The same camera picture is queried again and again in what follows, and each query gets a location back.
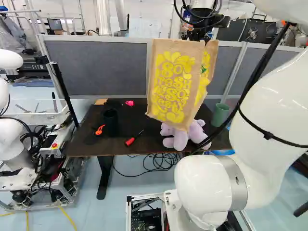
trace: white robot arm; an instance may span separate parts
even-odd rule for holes
[[[23,64],[23,58],[8,50],[0,49],[0,69],[17,69]],[[0,112],[8,104],[8,84],[0,78]],[[27,160],[27,151],[20,141],[23,125],[9,118],[0,119],[0,161],[3,161],[12,171],[22,167],[31,167]]]
[[[275,18],[308,25],[306,0],[255,0],[254,4]],[[227,211],[269,204],[288,167],[307,150],[302,147],[308,144],[307,63],[305,49],[259,80],[241,104],[242,113],[255,125],[297,147],[267,140],[237,112],[230,129],[234,155],[194,155],[177,164],[178,197],[199,228],[215,230]]]

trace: paper bag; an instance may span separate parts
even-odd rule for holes
[[[188,131],[207,94],[217,49],[217,41],[205,47],[204,41],[153,39],[146,114]]]

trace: purple plush toy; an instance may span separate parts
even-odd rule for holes
[[[204,120],[198,119],[193,120],[192,124],[189,127],[188,133],[186,131],[180,131],[175,128],[170,127],[169,125],[163,123],[160,134],[162,136],[174,136],[164,138],[163,145],[167,148],[174,148],[177,151],[182,151],[189,139],[194,143],[201,143],[207,135],[203,132],[202,127],[205,125]],[[210,148],[212,143],[209,143],[207,146],[203,147],[204,150]]]

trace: dark wooden tabletop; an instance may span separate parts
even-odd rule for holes
[[[135,102],[133,107],[125,104],[127,100],[132,99],[108,100],[104,105],[92,105],[66,146],[65,154],[79,157],[177,152],[175,149],[163,146],[164,137],[160,135],[161,122],[145,115],[147,100],[133,99]],[[103,124],[103,112],[111,108],[118,111],[119,133],[116,137],[109,137],[107,134],[96,137],[94,132]],[[210,124],[211,117],[212,112],[205,104],[200,107],[195,117],[206,122],[204,131],[208,135],[216,129]],[[126,147],[125,140],[137,135],[143,129],[145,130],[138,139],[130,147]],[[191,152],[196,147],[196,144],[188,141],[182,152]],[[225,129],[212,141],[211,150],[228,149],[231,149],[229,131]]]

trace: table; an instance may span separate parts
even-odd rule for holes
[[[134,106],[128,106],[126,101],[133,100]],[[102,123],[102,113],[115,108],[119,117],[119,133],[116,137],[95,137],[95,130]],[[179,153],[175,149],[163,146],[163,139],[160,135],[161,122],[151,119],[145,115],[147,109],[146,99],[113,99],[108,100],[104,105],[92,105],[85,115],[80,127],[75,131],[70,143],[65,148],[64,153],[69,157],[97,156],[102,177],[99,184],[97,199],[105,198],[110,169],[112,167],[114,155],[126,154],[151,154],[151,153]],[[206,124],[204,131],[211,134],[216,128],[210,125],[212,112],[203,104],[196,119],[203,119]],[[138,134],[145,129],[129,148],[124,145],[126,139]],[[181,153],[189,153],[196,148],[196,144],[188,141],[186,148]],[[213,141],[211,150],[231,149],[229,142],[229,131],[223,130]]]

